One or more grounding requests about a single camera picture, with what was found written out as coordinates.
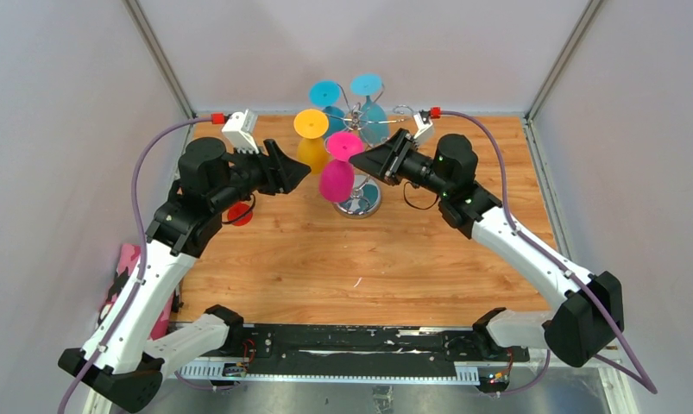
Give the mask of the pink wine glass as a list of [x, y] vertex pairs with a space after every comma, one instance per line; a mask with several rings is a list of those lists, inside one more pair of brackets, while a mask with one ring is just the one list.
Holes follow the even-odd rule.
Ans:
[[325, 148], [331, 155], [319, 179], [319, 192], [332, 203], [346, 201], [355, 182], [355, 172], [350, 157], [363, 151], [362, 140], [351, 132], [336, 132], [329, 137]]

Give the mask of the red wine glass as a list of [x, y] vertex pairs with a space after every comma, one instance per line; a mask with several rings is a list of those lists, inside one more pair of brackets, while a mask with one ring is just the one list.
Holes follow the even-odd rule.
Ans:
[[233, 226], [244, 226], [248, 224], [253, 218], [254, 208], [255, 200], [248, 203], [235, 203], [227, 210], [223, 224]]

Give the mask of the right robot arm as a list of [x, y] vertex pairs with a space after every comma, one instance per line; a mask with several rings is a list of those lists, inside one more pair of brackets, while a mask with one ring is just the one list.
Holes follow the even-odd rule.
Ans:
[[484, 360], [510, 347], [543, 348], [582, 367], [623, 332], [620, 281], [563, 257], [516, 220], [476, 180], [478, 156], [467, 137], [444, 135], [428, 157], [399, 129], [384, 144], [351, 156], [350, 164], [385, 184], [407, 180], [434, 193], [451, 228], [500, 256], [545, 299], [548, 311], [500, 307], [476, 321], [473, 348]]

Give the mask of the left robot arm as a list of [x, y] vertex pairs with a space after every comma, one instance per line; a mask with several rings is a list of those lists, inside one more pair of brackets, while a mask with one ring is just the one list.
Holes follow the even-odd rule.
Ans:
[[117, 301], [85, 345], [64, 350], [58, 362], [131, 413], [149, 405], [165, 379], [200, 355], [243, 354], [243, 318], [222, 305], [173, 333], [150, 335], [175, 288], [223, 227], [224, 213], [254, 192], [287, 194], [311, 171], [272, 139], [229, 152], [216, 137], [200, 138], [187, 145], [178, 166], [180, 176], [154, 213]]

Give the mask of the chrome wine glass rack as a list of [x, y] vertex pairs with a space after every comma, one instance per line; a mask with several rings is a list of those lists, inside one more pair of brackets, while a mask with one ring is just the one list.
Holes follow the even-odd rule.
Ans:
[[331, 160], [321, 172], [318, 190], [337, 213], [351, 219], [373, 216], [381, 208], [380, 164], [369, 156], [387, 141], [393, 123], [380, 105], [385, 90], [379, 79], [356, 79], [350, 85], [355, 101], [339, 83], [320, 94], [328, 118], [324, 149]]

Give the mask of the right blue wine glass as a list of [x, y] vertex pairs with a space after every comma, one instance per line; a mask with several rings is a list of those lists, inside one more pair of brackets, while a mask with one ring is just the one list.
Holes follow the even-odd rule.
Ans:
[[388, 125], [384, 109], [376, 102], [383, 92], [381, 77], [374, 73], [359, 75], [351, 81], [350, 90], [364, 98], [356, 109], [358, 134], [371, 147], [382, 144], [388, 136]]

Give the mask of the blue wine glass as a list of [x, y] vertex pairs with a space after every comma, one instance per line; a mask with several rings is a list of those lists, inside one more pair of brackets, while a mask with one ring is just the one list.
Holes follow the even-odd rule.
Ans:
[[326, 115], [328, 129], [324, 134], [324, 138], [343, 131], [345, 113], [337, 107], [337, 101], [342, 97], [342, 89], [337, 82], [333, 80], [316, 82], [309, 90], [308, 97], [311, 103], [319, 107]]
[[388, 125], [384, 109], [376, 102], [383, 92], [381, 77], [374, 73], [359, 75], [351, 81], [350, 90], [364, 98], [356, 109], [358, 134], [371, 147], [382, 144], [388, 136]]

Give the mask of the yellow wine glass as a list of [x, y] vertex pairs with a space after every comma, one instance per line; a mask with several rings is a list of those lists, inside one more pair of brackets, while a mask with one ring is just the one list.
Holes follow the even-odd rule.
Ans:
[[330, 160], [324, 146], [328, 117], [321, 110], [302, 110], [293, 119], [293, 128], [301, 138], [296, 150], [297, 160], [308, 165], [312, 174], [320, 174]]

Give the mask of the left blue wine glass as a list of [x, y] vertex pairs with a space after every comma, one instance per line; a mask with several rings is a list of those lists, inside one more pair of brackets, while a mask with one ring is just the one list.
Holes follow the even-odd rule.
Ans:
[[328, 129], [324, 134], [324, 138], [343, 131], [345, 113], [337, 107], [337, 101], [342, 97], [342, 89], [337, 82], [333, 80], [316, 82], [309, 90], [308, 97], [311, 103], [319, 107], [326, 115]]

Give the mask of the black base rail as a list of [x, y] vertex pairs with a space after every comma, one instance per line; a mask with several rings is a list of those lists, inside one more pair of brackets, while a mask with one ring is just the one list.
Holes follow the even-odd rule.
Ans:
[[536, 385], [549, 352], [499, 348], [472, 328], [247, 323], [232, 350], [204, 353], [172, 374], [193, 389], [221, 392], [248, 383], [473, 386], [495, 398]]

